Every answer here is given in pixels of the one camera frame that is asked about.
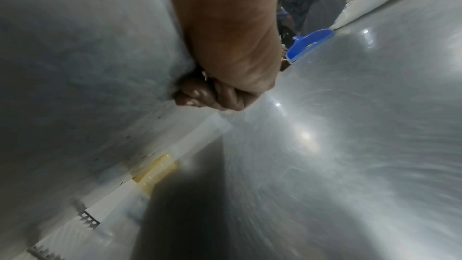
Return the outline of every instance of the finger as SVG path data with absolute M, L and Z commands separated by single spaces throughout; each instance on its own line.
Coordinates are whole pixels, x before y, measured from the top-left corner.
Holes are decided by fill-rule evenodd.
M 226 109 L 242 111 L 258 100 L 258 95 L 240 91 L 219 80 L 214 80 L 218 103 Z
M 200 103 L 217 110 L 225 110 L 217 101 L 217 96 L 212 86 L 201 78 L 186 78 L 180 85 L 181 91 L 196 99 Z
M 191 106 L 198 108 L 203 108 L 206 106 L 183 92 L 177 92 L 173 98 L 175 99 L 175 103 L 177 104 L 177 106 Z

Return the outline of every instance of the metal surface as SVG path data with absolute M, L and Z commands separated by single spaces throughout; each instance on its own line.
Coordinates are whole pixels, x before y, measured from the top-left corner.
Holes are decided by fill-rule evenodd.
M 154 193 L 134 259 L 462 259 L 461 15 L 394 0 L 224 115 L 191 161 L 213 167 Z
M 30 248 L 210 112 L 168 0 L 0 0 L 0 259 Z

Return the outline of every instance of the hand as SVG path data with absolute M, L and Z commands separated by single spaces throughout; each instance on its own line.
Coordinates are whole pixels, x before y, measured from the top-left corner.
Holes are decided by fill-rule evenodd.
M 244 110 L 281 67 L 277 0 L 173 0 L 191 56 L 210 78 L 180 85 L 177 105 Z

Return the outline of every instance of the blue scoop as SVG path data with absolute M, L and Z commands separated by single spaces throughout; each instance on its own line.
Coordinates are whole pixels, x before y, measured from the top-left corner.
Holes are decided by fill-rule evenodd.
M 308 36 L 295 36 L 295 43 L 287 51 L 286 58 L 290 63 L 308 53 L 313 48 L 332 38 L 335 33 L 329 29 L 319 30 Z

